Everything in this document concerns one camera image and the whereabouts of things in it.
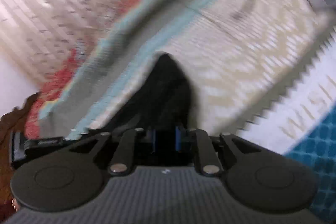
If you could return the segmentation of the black pants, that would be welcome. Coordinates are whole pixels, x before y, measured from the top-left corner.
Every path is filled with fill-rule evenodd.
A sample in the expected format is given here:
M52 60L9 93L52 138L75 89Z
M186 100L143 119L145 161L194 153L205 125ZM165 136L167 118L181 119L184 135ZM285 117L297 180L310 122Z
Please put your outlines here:
M179 165L182 157L175 150L175 128L188 126L192 91L179 64L167 53L160 55L145 82L102 128L117 136L141 128L139 154L157 165ZM149 127L156 129L155 151L146 140Z

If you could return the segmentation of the patterned quilt bedspread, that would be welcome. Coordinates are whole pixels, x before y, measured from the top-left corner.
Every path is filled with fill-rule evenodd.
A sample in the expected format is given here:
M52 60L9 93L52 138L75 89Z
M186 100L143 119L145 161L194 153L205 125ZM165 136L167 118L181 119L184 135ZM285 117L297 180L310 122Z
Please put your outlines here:
M102 129L164 53L191 85L187 128L313 167L311 209L335 219L335 9L307 0L141 0L58 94L36 100L26 136L76 140Z

